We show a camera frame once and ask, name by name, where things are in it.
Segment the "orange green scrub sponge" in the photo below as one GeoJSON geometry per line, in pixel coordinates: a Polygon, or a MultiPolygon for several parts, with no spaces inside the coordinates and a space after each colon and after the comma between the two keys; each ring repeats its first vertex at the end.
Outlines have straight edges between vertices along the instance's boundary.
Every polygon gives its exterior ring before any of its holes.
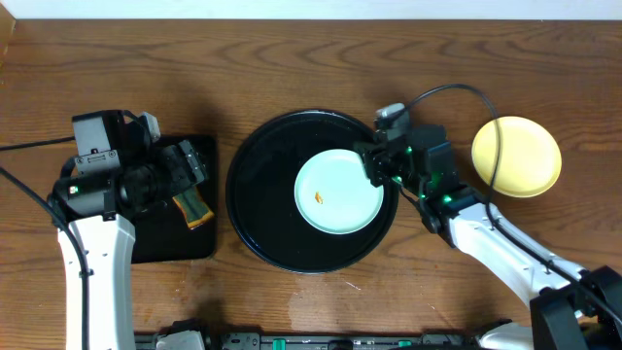
{"type": "Polygon", "coordinates": [[[190,229],[198,228],[215,217],[215,212],[205,202],[198,187],[175,195],[173,200],[190,229]]]}

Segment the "mint plate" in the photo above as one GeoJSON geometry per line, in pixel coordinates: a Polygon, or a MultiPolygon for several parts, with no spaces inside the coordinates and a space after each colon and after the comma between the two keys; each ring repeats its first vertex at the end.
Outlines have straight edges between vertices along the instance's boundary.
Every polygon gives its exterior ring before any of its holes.
{"type": "Polygon", "coordinates": [[[332,149],[308,159],[294,182],[294,202],[313,228],[333,235],[365,228],[378,215],[384,189],[366,177],[361,157],[332,149]]]}

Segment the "yellow plate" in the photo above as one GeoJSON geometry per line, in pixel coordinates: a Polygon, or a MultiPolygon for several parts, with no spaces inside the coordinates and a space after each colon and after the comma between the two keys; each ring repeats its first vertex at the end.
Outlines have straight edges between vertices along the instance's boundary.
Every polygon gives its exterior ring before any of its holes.
{"type": "Polygon", "coordinates": [[[557,182],[562,155],[540,124],[517,116],[487,122],[471,144],[476,172],[498,193],[526,198],[545,193],[557,182]]]}

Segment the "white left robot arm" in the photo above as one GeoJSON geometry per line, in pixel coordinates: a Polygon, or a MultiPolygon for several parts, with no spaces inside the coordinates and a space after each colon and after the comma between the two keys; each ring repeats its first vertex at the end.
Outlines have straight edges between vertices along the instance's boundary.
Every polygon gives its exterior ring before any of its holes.
{"type": "Polygon", "coordinates": [[[134,349],[131,267],[210,257],[215,250],[213,141],[169,137],[81,145],[50,206],[66,278],[66,346],[134,349]]]}

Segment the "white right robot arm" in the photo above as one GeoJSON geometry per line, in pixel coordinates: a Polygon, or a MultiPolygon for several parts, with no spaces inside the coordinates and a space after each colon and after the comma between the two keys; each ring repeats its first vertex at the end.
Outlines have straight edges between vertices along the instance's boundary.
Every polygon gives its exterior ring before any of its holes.
{"type": "Polygon", "coordinates": [[[529,326],[500,323],[475,338],[478,347],[620,348],[620,274],[564,260],[508,221],[461,181],[442,126],[418,126],[398,136],[381,131],[354,150],[373,186],[396,183],[430,232],[485,265],[529,307],[529,326]]]}

